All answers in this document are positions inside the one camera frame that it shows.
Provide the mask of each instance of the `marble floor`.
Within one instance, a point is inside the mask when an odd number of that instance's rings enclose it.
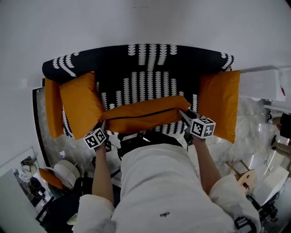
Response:
[[[74,140],[62,135],[56,139],[50,137],[46,122],[45,113],[45,92],[40,89],[37,93],[37,107],[40,123],[40,131],[44,143],[45,151],[51,165],[57,163],[62,156],[60,152],[65,152],[64,159],[72,163],[77,163],[77,168],[81,175],[88,172],[90,177],[94,174],[91,160],[95,153],[89,150],[82,139]],[[245,168],[239,163],[243,160],[250,169],[255,169],[259,179],[262,179],[278,166],[287,167],[289,160],[271,150],[271,141],[276,134],[281,143],[287,143],[287,139],[279,136],[279,131],[274,125],[265,124],[267,109],[263,107],[263,101],[254,101],[249,98],[239,98],[236,140],[232,144],[224,139],[213,136],[206,140],[210,154],[217,165],[222,176],[231,172],[225,164],[226,161],[232,162],[233,166],[240,172],[245,172]],[[173,135],[186,148],[186,142],[182,135]],[[110,135],[110,141],[119,147],[119,140],[116,135]],[[117,156],[116,147],[107,153],[107,161],[110,172],[115,172],[120,161]],[[189,156],[199,172],[199,166],[194,147],[188,148]],[[121,174],[113,178],[113,183],[120,185]]]

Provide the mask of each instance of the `black zipper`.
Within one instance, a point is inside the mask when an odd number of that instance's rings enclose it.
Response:
[[[157,115],[157,114],[160,114],[160,113],[163,113],[163,112],[171,111],[171,110],[174,110],[174,109],[175,108],[169,108],[169,109],[165,109],[165,110],[162,110],[162,111],[157,111],[157,112],[154,112],[154,113],[149,113],[149,114],[145,114],[145,115],[141,115],[141,116],[120,116],[120,117],[110,118],[110,119],[107,119],[107,120],[119,120],[119,119],[149,117],[149,116]]]

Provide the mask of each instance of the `forearm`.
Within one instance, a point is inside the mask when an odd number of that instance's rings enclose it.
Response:
[[[114,204],[112,182],[106,161],[106,149],[101,145],[96,151],[96,166],[92,194],[106,198]]]
[[[221,179],[221,175],[210,156],[206,143],[203,140],[194,139],[193,144],[197,152],[202,188],[208,195],[214,184]]]

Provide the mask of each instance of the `shoe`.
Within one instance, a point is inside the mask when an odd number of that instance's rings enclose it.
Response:
[[[266,118],[266,124],[273,124],[273,122],[270,122],[271,120],[273,119],[273,116],[271,114],[271,111],[268,111],[268,114],[267,114],[267,118]]]
[[[274,143],[276,142],[276,135],[273,137],[272,141],[271,141],[271,146],[274,145]]]

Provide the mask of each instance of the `black and white cube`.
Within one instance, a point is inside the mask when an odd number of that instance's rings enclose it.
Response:
[[[214,133],[216,123],[209,118],[193,119],[191,134],[199,138],[211,137]]]
[[[83,139],[89,149],[94,149],[95,147],[100,146],[106,140],[106,136],[104,132],[98,128],[89,132]]]

